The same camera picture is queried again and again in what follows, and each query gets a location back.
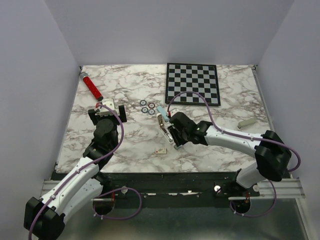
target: cable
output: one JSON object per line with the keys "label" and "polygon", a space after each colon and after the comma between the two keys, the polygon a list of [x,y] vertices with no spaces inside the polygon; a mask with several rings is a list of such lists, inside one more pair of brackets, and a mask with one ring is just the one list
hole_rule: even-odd
{"label": "cable", "polygon": [[130,215],[130,216],[125,216],[125,217],[104,216],[104,215],[99,215],[99,214],[97,214],[97,212],[96,212],[96,207],[95,207],[95,205],[93,205],[93,211],[94,211],[94,215],[93,215],[93,216],[94,216],[94,217],[95,217],[95,216],[101,217],[101,219],[103,218],[103,219],[111,219],[111,220],[127,220],[127,219],[131,219],[131,218],[133,218],[135,215],[137,215],[137,214],[140,212],[140,210],[141,210],[142,198],[141,198],[141,196],[140,196],[140,193],[139,193],[137,190],[135,190],[134,188],[131,188],[131,187],[121,187],[121,188],[117,188],[117,189],[114,189],[114,190],[112,190],[112,191],[108,191],[108,192],[106,192],[106,193],[104,193],[104,194],[101,194],[100,196],[97,196],[97,198],[101,198],[101,197],[104,197],[104,196],[106,196],[106,195],[108,195],[108,194],[112,194],[112,193],[114,193],[114,192],[121,191],[121,190],[125,190],[125,189],[134,191],[134,192],[138,195],[138,197],[139,197],[139,207],[138,207],[138,209],[135,211],[135,213],[133,213],[133,214]]}
{"label": "cable", "polygon": [[273,182],[270,180],[269,180],[269,182],[273,188],[274,199],[273,199],[273,204],[271,205],[271,207],[267,211],[265,211],[264,213],[261,213],[261,214],[256,214],[256,215],[246,215],[246,214],[237,212],[236,209],[233,207],[235,205],[235,203],[233,201],[230,201],[230,208],[231,208],[232,212],[238,216],[245,217],[245,218],[259,218],[259,217],[262,217],[262,216],[270,213],[272,211],[272,209],[274,209],[274,207],[276,206],[277,192],[276,192],[276,188],[275,188],[275,185],[273,184]]}
{"label": "cable", "polygon": [[[215,121],[214,121],[214,119],[213,119],[213,117],[212,117],[212,113],[211,113],[211,111],[210,111],[210,108],[209,108],[209,105],[208,105],[206,99],[205,99],[202,95],[200,95],[199,93],[194,92],[194,91],[183,91],[183,92],[180,92],[179,94],[175,95],[175,96],[171,99],[171,101],[170,101],[170,103],[169,103],[169,105],[168,105],[168,108],[167,108],[167,112],[168,112],[169,116],[171,115],[171,113],[170,113],[170,106],[171,106],[171,104],[174,102],[174,100],[175,100],[177,97],[179,97],[179,96],[182,95],[182,94],[195,94],[195,95],[198,95],[198,96],[203,100],[203,102],[204,102],[204,104],[205,104],[205,106],[206,106],[206,109],[207,109],[207,111],[208,111],[210,120],[211,120],[213,126],[214,126],[218,131],[223,132],[224,134],[228,134],[228,135],[233,136],[233,137],[238,137],[238,138],[242,138],[242,139],[251,140],[251,137],[250,137],[250,136],[244,136],[244,135],[240,135],[240,134],[237,134],[237,133],[225,131],[225,130],[222,130],[220,127],[218,127],[218,125],[216,125],[216,123],[215,123]],[[278,146],[281,146],[281,147],[283,147],[283,148],[286,148],[286,149],[289,149],[290,151],[292,151],[292,152],[296,155],[297,164],[296,164],[295,167],[293,167],[293,168],[291,168],[291,169],[288,170],[289,173],[297,170],[297,169],[300,167],[301,157],[300,157],[300,155],[298,154],[298,152],[297,152],[296,150],[294,150],[292,147],[290,147],[290,146],[288,146],[288,145],[286,145],[286,144],[283,144],[283,143],[281,143],[281,142],[278,142],[278,141],[269,140],[269,139],[265,139],[265,138],[261,138],[261,137],[253,137],[252,139],[253,139],[254,141],[263,141],[263,142],[267,142],[267,143],[271,143],[271,144],[276,144],[276,145],[278,145]]]}
{"label": "cable", "polygon": [[106,155],[102,156],[102,157],[99,157],[97,158],[96,160],[94,161],[91,161],[85,165],[83,165],[82,167],[80,167],[78,169],[78,171],[75,171],[73,174],[71,174],[62,184],[61,186],[53,193],[53,195],[48,199],[48,201],[43,205],[43,207],[40,209],[40,211],[37,213],[37,215],[35,216],[35,218],[33,219],[33,222],[30,226],[30,230],[29,230],[29,235],[28,235],[28,240],[32,240],[32,232],[34,231],[34,228],[35,228],[35,225],[37,223],[37,220],[38,218],[40,217],[40,215],[42,214],[42,212],[46,209],[46,207],[51,203],[52,200],[55,199],[55,196],[61,191],[61,189],[74,177],[76,176],[77,174],[79,174],[83,169],[85,169],[86,167],[88,167],[89,165],[91,164],[95,164],[99,161],[101,161],[102,159],[105,159],[107,157],[109,157],[111,154],[113,154],[119,147],[120,145],[122,144],[123,140],[124,140],[124,137],[125,137],[125,129],[124,129],[124,125],[121,121],[121,119],[119,118],[119,116],[117,115],[117,113],[115,111],[113,111],[112,109],[110,109],[109,107],[105,106],[105,105],[102,105],[102,104],[98,104],[97,106],[99,107],[103,107],[107,110],[109,110],[114,116],[115,118],[118,120],[119,124],[120,124],[120,127],[121,127],[121,138],[120,138],[120,141],[118,143],[118,145],[110,152],[108,152]]}

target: chessboard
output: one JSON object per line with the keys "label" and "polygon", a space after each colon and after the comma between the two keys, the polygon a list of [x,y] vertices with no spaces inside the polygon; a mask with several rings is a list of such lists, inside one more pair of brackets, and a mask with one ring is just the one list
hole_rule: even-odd
{"label": "chessboard", "polygon": [[[209,106],[220,106],[216,65],[168,63],[166,68],[165,103],[181,92],[193,91],[203,96]],[[204,106],[204,101],[192,93],[182,94],[172,104]]]}

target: marble tabletop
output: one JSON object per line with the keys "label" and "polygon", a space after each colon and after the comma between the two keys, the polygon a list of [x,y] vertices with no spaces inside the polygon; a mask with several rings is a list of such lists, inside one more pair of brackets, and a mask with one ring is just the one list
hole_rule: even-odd
{"label": "marble tabletop", "polygon": [[[105,99],[125,105],[124,141],[102,172],[223,172],[245,168],[255,160],[243,153],[219,146],[185,144],[179,150],[169,144],[157,123],[156,115],[141,112],[140,100],[166,107],[166,65],[84,66]],[[211,107],[213,118],[221,127],[237,129],[238,122],[255,118],[257,122],[243,131],[264,133],[269,129],[266,112],[252,70],[247,65],[218,65],[221,106]],[[57,173],[68,173],[93,138],[95,126],[88,110],[96,99],[83,81],[79,82],[67,131],[58,159]],[[198,123],[209,121],[203,106],[176,105]],[[156,154],[166,148],[166,154]]]}

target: gray floor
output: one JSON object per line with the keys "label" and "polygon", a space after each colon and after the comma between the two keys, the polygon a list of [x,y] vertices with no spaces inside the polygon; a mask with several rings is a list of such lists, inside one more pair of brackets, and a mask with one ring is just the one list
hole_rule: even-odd
{"label": "gray floor", "polygon": [[[268,209],[270,200],[255,200],[251,214]],[[123,217],[133,209],[115,209]],[[93,217],[91,204],[80,210],[59,240],[307,240],[295,200],[278,200],[274,210],[260,218],[233,215],[230,209],[143,209],[125,220]]]}

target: white wall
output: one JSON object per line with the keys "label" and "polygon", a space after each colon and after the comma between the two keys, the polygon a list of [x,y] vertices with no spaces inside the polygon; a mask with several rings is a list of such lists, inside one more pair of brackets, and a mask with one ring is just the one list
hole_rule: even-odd
{"label": "white wall", "polygon": [[257,64],[293,0],[45,0],[81,65]]}
{"label": "white wall", "polygon": [[301,154],[295,176],[320,236],[319,0],[295,0],[257,73],[276,131]]}
{"label": "white wall", "polygon": [[0,7],[0,239],[27,239],[25,205],[53,171],[79,67],[43,0]]}

